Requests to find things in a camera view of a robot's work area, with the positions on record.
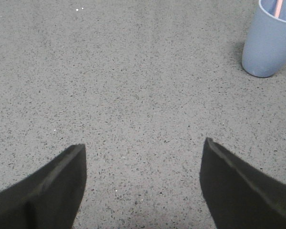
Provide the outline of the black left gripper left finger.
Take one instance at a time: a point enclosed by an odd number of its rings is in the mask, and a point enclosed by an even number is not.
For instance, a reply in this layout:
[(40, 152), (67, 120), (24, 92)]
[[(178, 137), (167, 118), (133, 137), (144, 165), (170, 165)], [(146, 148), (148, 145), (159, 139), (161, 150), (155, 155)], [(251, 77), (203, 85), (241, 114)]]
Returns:
[(86, 186), (84, 144), (0, 192), (0, 229), (70, 229)]

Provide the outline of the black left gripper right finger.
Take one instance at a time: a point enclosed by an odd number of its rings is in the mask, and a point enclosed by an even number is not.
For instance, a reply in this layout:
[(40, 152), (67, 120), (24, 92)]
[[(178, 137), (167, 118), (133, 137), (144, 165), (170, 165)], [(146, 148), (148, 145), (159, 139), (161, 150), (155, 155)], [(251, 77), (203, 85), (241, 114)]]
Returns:
[(286, 229), (286, 185), (207, 138), (200, 186), (218, 229)]

